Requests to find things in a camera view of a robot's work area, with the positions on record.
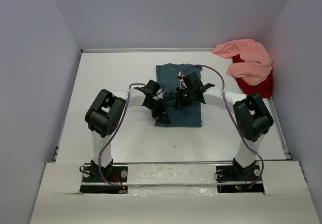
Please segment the teal blue t shirt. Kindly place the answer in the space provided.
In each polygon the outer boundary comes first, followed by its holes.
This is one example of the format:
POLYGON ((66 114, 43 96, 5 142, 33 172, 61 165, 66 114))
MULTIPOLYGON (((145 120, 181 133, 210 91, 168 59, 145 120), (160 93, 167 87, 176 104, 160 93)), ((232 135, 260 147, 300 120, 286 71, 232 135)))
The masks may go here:
POLYGON ((156 66, 156 80, 164 87, 166 111, 170 123, 156 121, 157 127, 201 127, 200 103, 189 99, 187 90, 179 89, 181 82, 178 79, 180 72, 190 74, 195 72, 201 78, 201 67, 193 67, 191 64, 168 63, 156 66))

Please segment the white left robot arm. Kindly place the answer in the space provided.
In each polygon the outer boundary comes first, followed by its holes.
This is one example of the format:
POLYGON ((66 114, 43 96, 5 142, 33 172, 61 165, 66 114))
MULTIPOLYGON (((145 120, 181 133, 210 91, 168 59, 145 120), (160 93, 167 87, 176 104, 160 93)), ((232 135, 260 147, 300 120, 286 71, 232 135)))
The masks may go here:
POLYGON ((126 92, 112 93, 100 90, 85 115, 85 122, 93 138, 94 156, 91 168, 100 181, 111 177, 113 158, 111 141, 120 129, 127 110, 131 107, 145 107, 151 111, 152 118, 161 123, 170 123, 162 98, 164 88, 150 80, 147 84, 134 83, 126 92))

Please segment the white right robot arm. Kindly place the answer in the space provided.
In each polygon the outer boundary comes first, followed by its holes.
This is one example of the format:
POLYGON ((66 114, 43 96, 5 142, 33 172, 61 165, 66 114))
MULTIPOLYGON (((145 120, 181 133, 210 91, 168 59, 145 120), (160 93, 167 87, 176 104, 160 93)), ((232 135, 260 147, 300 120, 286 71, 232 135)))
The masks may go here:
POLYGON ((228 111, 241 141, 233 159, 232 175, 242 180, 250 174, 249 167, 254 165, 259 145, 268 133, 274 120, 263 99, 257 93, 250 95, 227 92, 224 87, 203 84, 196 73, 178 74, 180 86, 177 87, 175 107, 188 107, 192 103, 216 106, 228 111))

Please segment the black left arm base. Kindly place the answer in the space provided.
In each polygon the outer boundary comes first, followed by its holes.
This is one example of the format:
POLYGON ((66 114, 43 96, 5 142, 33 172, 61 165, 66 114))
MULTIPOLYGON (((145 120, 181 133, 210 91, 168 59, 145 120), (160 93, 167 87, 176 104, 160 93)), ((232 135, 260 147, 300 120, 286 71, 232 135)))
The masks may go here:
POLYGON ((80 166, 82 173, 80 193, 83 194, 127 194, 128 193, 128 167, 126 165, 114 165, 108 171, 102 168, 93 169, 90 164, 80 166))

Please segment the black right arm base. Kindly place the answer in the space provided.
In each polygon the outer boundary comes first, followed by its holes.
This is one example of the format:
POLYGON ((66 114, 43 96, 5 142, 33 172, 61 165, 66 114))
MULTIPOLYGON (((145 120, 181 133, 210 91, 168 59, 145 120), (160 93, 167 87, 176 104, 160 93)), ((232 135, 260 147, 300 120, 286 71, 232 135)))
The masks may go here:
POLYGON ((216 166, 214 178, 218 193, 264 193, 259 164, 254 161, 242 168, 235 160, 231 165, 216 166))

